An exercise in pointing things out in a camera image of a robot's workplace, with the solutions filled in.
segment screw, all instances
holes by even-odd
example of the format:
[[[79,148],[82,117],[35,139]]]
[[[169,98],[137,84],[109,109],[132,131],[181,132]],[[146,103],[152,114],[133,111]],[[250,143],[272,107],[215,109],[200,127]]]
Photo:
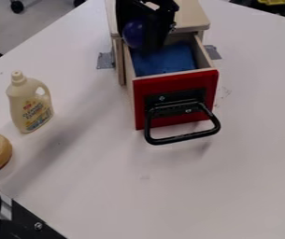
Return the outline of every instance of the screw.
[[[35,224],[35,230],[36,231],[41,231],[43,229],[43,224],[41,222],[37,222]]]

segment plastic bottle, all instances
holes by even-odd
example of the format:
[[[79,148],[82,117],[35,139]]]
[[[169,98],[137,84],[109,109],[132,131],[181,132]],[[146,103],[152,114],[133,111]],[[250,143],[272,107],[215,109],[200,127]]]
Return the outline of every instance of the plastic bottle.
[[[12,73],[7,97],[12,121],[22,133],[35,131],[53,116],[48,87],[37,79],[25,77],[21,71]]]

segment table surface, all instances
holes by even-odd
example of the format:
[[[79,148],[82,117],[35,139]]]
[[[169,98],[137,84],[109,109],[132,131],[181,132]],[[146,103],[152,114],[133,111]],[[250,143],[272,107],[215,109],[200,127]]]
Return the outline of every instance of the table surface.
[[[209,138],[148,145],[112,69],[104,1],[90,0],[0,59],[0,134],[14,147],[0,190],[68,238],[285,238],[285,18],[202,1],[223,57]],[[44,81],[56,115],[22,135],[10,72]],[[202,122],[154,130],[176,134]]]

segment drawer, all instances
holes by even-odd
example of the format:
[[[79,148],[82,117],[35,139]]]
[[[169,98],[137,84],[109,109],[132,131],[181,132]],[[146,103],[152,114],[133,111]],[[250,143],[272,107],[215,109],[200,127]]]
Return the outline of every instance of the drawer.
[[[188,97],[199,97],[209,110],[213,108],[219,72],[214,67],[198,35],[170,35],[165,44],[172,45],[180,41],[189,43],[197,69],[144,77],[136,76],[130,49],[123,43],[126,87],[135,115],[135,127],[138,130],[144,128],[146,110],[150,102],[157,104],[157,101],[161,103],[173,98],[177,100],[182,97],[181,99],[184,100]],[[154,119],[151,126],[159,127],[198,120],[207,120],[207,116],[203,112],[165,116]]]

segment metal bracket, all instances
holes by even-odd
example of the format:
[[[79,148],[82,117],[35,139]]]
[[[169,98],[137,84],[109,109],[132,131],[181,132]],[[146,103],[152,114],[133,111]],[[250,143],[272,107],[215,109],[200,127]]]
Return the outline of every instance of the metal bracket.
[[[99,53],[96,69],[109,69],[115,67],[113,50],[111,52]]]

